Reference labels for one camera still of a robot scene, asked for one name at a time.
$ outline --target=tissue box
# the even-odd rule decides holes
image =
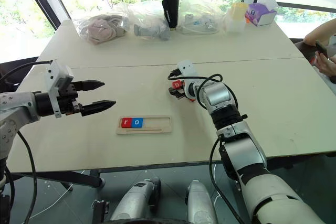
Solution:
[[[276,10],[268,10],[263,4],[253,3],[248,5],[245,17],[256,26],[262,26],[271,24],[276,14]]]

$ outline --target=robotic arm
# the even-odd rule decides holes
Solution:
[[[197,77],[188,60],[177,64],[172,76]],[[240,115],[233,94],[222,82],[208,81],[199,90],[202,80],[184,79],[184,93],[170,93],[180,98],[199,99],[205,104],[219,138],[219,153],[229,178],[238,181],[253,223],[323,223],[302,199],[280,177],[267,170],[263,149]]]
[[[93,90],[104,83],[95,80],[72,82],[71,69],[54,60],[47,72],[47,93],[8,92],[0,94],[0,192],[5,185],[4,170],[13,139],[21,127],[36,122],[41,116],[54,114],[60,118],[62,114],[81,113],[91,115],[112,107],[115,101],[98,101],[83,106],[78,103],[77,91]]]

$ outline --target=plastic bag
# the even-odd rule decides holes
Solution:
[[[214,34],[222,26],[222,12],[204,0],[180,0],[177,30],[183,34]]]
[[[75,19],[73,24],[80,38],[93,44],[100,44],[124,35],[125,29],[121,23],[127,17],[123,10],[124,6],[115,6],[111,14]]]
[[[134,31],[143,39],[170,39],[168,22],[164,18],[163,8],[159,1],[143,1],[127,6],[127,17],[121,27],[126,31]]]

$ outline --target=person's hand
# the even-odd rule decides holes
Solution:
[[[315,52],[316,63],[315,66],[320,70],[320,73],[328,77],[336,76],[336,58],[330,57],[329,60],[322,53]]]

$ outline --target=black water bottle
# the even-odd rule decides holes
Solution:
[[[179,0],[163,0],[162,6],[170,30],[175,30],[177,26]]]

